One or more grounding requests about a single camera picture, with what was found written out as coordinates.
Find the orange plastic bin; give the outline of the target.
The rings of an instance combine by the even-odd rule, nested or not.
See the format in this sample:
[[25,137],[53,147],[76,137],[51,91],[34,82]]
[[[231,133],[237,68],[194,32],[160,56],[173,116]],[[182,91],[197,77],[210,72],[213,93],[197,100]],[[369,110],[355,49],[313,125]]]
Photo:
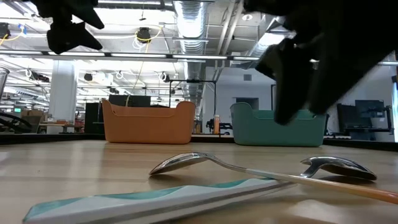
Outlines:
[[102,101],[104,135],[111,143],[187,144],[192,138],[195,104],[176,108],[125,107]]

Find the cardboard box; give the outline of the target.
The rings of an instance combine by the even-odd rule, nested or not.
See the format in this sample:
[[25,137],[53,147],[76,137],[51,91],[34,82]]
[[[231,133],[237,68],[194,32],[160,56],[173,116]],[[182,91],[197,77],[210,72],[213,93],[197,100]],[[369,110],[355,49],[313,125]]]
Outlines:
[[31,133],[37,133],[39,124],[44,120],[45,113],[41,110],[23,110],[21,118],[26,120],[31,126]]

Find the black background machine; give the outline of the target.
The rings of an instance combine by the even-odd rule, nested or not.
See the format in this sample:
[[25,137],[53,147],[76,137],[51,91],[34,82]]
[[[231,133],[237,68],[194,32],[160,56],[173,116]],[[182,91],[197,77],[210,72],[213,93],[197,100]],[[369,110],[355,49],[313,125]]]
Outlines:
[[215,127],[214,119],[210,119],[206,122],[206,128],[209,129],[210,133],[218,134],[218,135],[230,135],[233,130],[233,126],[231,123],[219,123],[218,130],[214,131]]

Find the teal plastic bin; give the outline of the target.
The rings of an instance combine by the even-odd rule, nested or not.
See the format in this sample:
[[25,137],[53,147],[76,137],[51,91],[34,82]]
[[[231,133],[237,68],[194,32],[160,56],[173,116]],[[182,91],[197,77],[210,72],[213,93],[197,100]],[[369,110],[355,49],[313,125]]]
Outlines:
[[318,147],[323,144],[325,115],[300,110],[284,126],[275,122],[272,110],[254,110],[248,103],[235,103],[231,105],[230,112],[236,144],[292,147]]

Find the black cabinet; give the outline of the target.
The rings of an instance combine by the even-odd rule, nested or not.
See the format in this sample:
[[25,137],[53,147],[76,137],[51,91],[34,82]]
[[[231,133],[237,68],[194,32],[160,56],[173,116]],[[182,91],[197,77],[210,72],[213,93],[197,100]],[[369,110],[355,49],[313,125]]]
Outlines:
[[101,103],[87,103],[85,109],[85,134],[104,134]]

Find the black aluminium table frame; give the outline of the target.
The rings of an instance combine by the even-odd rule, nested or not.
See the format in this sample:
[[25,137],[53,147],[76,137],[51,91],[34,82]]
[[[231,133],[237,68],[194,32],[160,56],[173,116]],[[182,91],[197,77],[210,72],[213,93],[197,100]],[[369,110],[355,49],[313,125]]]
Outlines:
[[[105,140],[104,134],[7,134],[0,133],[0,145],[32,144],[57,141]],[[234,143],[231,137],[192,137],[191,142]],[[398,152],[398,142],[357,141],[351,139],[324,139],[324,145]]]

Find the black round ceiling device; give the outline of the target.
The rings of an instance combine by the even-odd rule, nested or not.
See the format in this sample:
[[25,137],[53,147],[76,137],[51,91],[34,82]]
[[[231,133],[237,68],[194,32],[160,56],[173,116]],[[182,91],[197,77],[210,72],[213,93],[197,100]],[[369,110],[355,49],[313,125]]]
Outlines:
[[148,43],[151,41],[150,29],[148,27],[140,27],[136,34],[136,39],[142,43]]

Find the silver ventilation duct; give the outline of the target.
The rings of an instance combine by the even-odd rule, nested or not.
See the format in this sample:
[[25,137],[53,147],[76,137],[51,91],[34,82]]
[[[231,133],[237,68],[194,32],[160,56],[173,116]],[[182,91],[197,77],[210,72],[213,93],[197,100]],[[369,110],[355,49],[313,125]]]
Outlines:
[[[205,43],[200,41],[205,36],[205,22],[208,3],[200,1],[174,1],[174,8],[177,15],[177,28],[180,41],[180,49],[183,54],[203,55]],[[186,80],[202,80],[202,65],[200,62],[184,62],[184,75]],[[197,103],[198,90],[201,86],[188,84],[187,100]]]

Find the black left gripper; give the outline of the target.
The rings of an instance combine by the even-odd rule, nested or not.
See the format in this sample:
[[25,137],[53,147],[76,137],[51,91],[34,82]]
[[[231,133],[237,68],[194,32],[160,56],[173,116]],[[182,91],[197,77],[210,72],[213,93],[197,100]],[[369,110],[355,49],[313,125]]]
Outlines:
[[[71,19],[72,15],[89,25],[103,29],[104,24],[94,10],[97,0],[29,0],[41,17]],[[85,23],[72,23],[66,27],[51,27],[47,43],[51,51],[62,54],[79,46],[101,50],[103,46],[85,28]]]

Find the white column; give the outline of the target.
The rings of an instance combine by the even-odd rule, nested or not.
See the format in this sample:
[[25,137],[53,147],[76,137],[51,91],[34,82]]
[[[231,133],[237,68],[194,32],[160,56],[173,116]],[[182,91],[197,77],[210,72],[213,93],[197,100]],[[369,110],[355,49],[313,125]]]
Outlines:
[[79,69],[73,61],[54,60],[49,115],[56,121],[74,121]]

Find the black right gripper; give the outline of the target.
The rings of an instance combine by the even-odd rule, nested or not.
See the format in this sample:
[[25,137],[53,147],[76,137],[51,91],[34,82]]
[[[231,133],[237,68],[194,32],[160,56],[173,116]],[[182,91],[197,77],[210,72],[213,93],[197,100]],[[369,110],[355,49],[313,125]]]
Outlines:
[[[324,114],[398,48],[398,0],[244,0],[248,12],[282,18],[296,44],[321,40],[322,58],[309,91],[309,110]],[[274,120],[289,124],[306,102],[311,63],[293,40],[271,45],[256,70],[276,81]]]

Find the black monitors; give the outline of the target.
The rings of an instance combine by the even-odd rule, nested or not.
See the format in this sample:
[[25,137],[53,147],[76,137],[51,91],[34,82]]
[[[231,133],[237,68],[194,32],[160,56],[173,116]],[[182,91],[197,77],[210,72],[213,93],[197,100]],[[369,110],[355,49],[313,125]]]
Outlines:
[[151,97],[140,95],[110,95],[109,102],[113,105],[126,107],[150,107]]

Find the long ceiling light bar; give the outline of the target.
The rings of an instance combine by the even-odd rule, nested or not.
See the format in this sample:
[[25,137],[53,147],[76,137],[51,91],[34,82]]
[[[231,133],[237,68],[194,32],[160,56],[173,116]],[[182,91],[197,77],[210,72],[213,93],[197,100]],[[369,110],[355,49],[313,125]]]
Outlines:
[[227,60],[237,62],[257,62],[259,57],[231,55],[187,55],[187,54],[147,54],[147,53],[112,53],[112,52],[55,52],[33,50],[0,50],[0,57],[51,58],[55,60],[129,60],[129,61],[170,61],[188,60]]

